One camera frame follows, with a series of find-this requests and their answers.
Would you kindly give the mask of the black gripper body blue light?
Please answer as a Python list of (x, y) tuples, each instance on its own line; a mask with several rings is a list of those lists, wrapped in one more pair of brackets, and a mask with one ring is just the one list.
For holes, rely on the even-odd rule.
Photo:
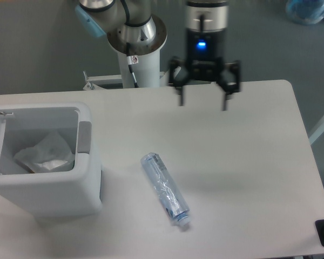
[(195, 29), (186, 29), (186, 69), (192, 80), (218, 81), (224, 70), (226, 29), (208, 31), (206, 17), (198, 17)]

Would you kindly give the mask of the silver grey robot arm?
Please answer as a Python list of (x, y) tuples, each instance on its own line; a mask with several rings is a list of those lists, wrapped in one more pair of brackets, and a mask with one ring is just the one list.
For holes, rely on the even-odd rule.
[[(239, 61), (224, 61), (228, 1), (186, 1), (186, 56), (169, 61), (167, 84), (184, 100), (190, 81), (216, 83), (225, 99), (241, 90)], [(160, 86), (164, 22), (150, 1), (77, 1), (75, 12), (89, 34), (105, 35), (116, 51), (124, 88)]]

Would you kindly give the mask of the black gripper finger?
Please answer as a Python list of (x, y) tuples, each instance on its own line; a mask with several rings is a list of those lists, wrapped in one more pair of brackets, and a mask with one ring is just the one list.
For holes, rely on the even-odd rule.
[[(176, 68), (180, 67), (183, 71), (181, 76), (175, 76)], [(172, 57), (169, 61), (169, 76), (168, 85), (173, 87), (179, 95), (179, 106), (184, 105), (184, 86), (190, 81), (194, 81), (193, 66), (190, 59), (180, 59), (179, 57)]]
[[(224, 92), (222, 110), (227, 111), (227, 102), (231, 99), (231, 96), (241, 91), (241, 61), (235, 60), (231, 63), (225, 63), (220, 60), (218, 69), (219, 72), (215, 82)], [(225, 72), (232, 76), (231, 81), (227, 80)]]

